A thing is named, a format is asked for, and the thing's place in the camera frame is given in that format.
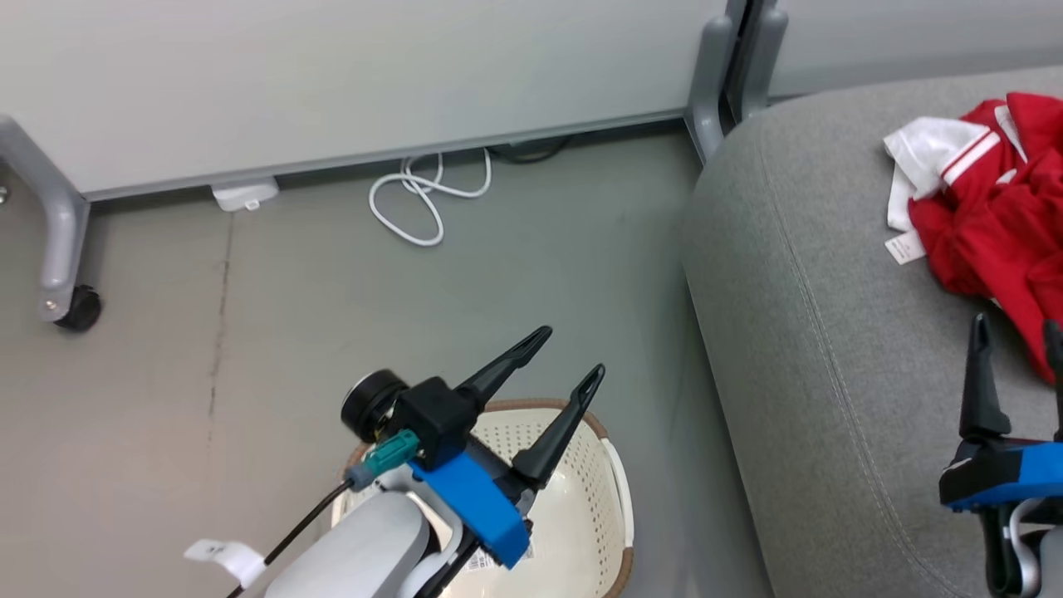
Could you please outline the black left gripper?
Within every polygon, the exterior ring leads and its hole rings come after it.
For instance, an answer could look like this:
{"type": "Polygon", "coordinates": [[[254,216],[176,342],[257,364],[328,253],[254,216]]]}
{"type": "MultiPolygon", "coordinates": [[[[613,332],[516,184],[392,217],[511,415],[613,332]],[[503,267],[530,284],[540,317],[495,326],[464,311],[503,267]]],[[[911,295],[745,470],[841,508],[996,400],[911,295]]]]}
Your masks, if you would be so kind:
{"type": "Polygon", "coordinates": [[[382,445],[403,431],[414,433],[418,440],[414,464],[431,472],[467,450],[475,464],[486,469],[502,495],[508,499],[527,499],[528,488],[542,491],[549,484],[606,377],[605,365],[597,364],[585,375],[542,435],[514,455],[512,466],[474,439],[472,431],[488,401],[513,372],[532,362],[551,334],[551,326],[539,326],[455,389],[440,377],[410,386],[392,370],[371,372],[345,394],[340,418],[365,445],[382,445]]]}

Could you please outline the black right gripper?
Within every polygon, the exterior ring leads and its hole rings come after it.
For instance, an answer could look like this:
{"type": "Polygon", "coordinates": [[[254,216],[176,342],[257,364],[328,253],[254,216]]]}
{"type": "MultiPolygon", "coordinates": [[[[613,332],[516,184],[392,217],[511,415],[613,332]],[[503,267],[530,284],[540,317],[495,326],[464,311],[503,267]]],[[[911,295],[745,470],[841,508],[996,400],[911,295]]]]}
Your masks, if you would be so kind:
{"type": "MultiPolygon", "coordinates": [[[[1043,343],[1053,374],[1058,428],[1063,438],[1063,341],[1060,322],[1044,321],[1043,343]]],[[[1012,432],[1000,409],[993,374],[988,318],[973,317],[961,405],[961,439],[999,439],[1012,432]]],[[[1062,445],[1047,440],[1009,439],[1001,447],[976,447],[943,469],[941,499],[1040,499],[1062,496],[1062,445]]]]}

